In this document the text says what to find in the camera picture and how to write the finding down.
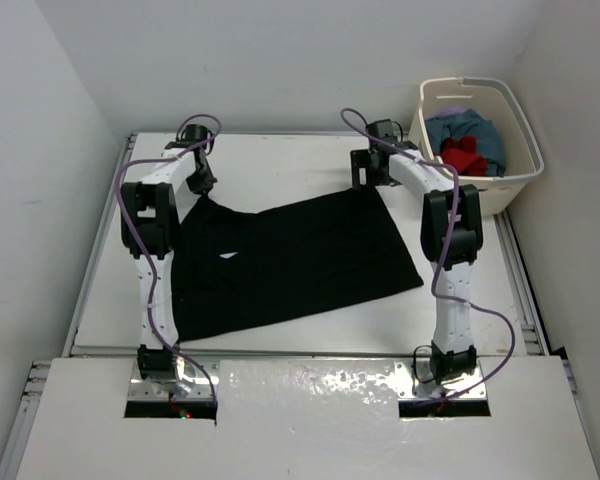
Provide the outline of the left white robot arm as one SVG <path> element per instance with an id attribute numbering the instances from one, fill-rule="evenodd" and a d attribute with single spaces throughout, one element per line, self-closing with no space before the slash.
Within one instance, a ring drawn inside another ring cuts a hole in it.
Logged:
<path id="1" fill-rule="evenodd" d="M 121 216 L 121 239 L 134 259 L 140 281 L 142 324 L 137 350 L 141 378 L 174 381 L 186 361 L 172 307 L 171 270 L 181 240 L 176 193 L 185 185 L 195 196 L 217 182 L 208 164 L 216 133 L 183 124 L 157 159 L 129 161 L 114 179 Z"/>

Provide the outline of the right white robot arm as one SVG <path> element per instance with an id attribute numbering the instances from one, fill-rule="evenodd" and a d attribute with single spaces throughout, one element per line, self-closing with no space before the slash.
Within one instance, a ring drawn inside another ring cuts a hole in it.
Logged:
<path id="1" fill-rule="evenodd" d="M 417 147 L 395 135 L 394 122 L 364 123 L 354 131 L 369 140 L 360 160 L 352 161 L 355 186 L 359 169 L 371 185 L 398 184 L 421 202 L 420 242 L 433 269 L 431 293 L 436 299 L 436 325 L 431 340 L 431 381 L 440 385 L 477 365 L 471 334 L 470 278 L 483 245 L 478 190 L 460 184 L 456 169 L 427 160 Z"/>

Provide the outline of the black t shirt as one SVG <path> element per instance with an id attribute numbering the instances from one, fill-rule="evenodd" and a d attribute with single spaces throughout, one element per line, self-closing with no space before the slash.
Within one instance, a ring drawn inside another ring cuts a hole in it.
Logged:
<path id="1" fill-rule="evenodd" d="M 202 197 L 181 232 L 171 287 L 183 341 L 329 312 L 423 284 L 374 188 L 259 213 Z"/>

